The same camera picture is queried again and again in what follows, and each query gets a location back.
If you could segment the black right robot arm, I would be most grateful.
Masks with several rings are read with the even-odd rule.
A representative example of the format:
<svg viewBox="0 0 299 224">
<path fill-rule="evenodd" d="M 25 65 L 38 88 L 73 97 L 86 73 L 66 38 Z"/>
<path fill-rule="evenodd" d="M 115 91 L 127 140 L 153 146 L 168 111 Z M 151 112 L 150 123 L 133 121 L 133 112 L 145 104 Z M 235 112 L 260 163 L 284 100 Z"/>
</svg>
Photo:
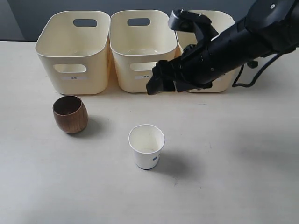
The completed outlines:
<svg viewBox="0 0 299 224">
<path fill-rule="evenodd" d="M 274 62 L 299 46 L 299 3 L 296 0 L 258 0 L 247 15 L 218 33 L 209 17 L 173 10 L 171 30 L 193 33 L 197 43 L 181 56 L 160 60 L 146 84 L 149 95 L 209 89 L 224 74 L 259 57 Z"/>
</svg>

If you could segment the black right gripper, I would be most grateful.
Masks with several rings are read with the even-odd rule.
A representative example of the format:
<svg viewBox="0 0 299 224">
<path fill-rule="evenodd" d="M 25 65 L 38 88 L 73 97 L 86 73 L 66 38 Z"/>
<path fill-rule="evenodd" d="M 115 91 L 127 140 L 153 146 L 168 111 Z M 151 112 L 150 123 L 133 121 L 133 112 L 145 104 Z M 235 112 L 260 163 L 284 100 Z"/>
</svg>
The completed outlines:
<svg viewBox="0 0 299 224">
<path fill-rule="evenodd" d="M 146 84 L 148 95 L 172 92 L 172 82 L 177 92 L 210 89 L 212 82 L 224 75 L 211 61 L 208 50 L 194 45 L 187 46 L 181 56 L 171 61 L 158 61 L 151 71 Z"/>
</svg>

